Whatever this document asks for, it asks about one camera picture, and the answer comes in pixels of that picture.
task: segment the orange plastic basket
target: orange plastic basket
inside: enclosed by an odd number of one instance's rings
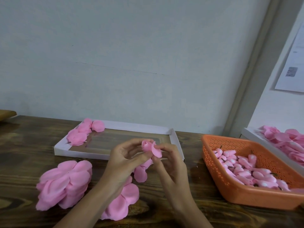
[[[257,157],[256,167],[270,169],[284,180],[289,188],[304,188],[304,177],[273,155],[262,145],[249,140],[203,135],[203,159],[222,196],[231,203],[259,206],[275,209],[294,209],[304,202],[304,194],[279,191],[268,188],[245,186],[231,178],[213,150],[222,146],[222,150],[235,149],[237,155],[248,157],[253,153]]]

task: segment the wood grain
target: wood grain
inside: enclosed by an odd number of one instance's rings
[[[0,109],[0,121],[17,115],[15,111]]]
[[[53,146],[79,122],[18,116],[0,122],[0,227],[52,227],[69,209],[58,206],[36,211],[39,177],[67,160],[54,156]],[[201,159],[201,134],[177,132],[188,168],[192,195],[214,227],[304,227],[304,209],[263,209],[228,203],[218,192]],[[93,165],[89,190],[102,176],[107,161],[89,160]],[[95,227],[178,227],[159,178],[151,166],[139,187],[139,201],[129,207],[120,221],[99,220]]]

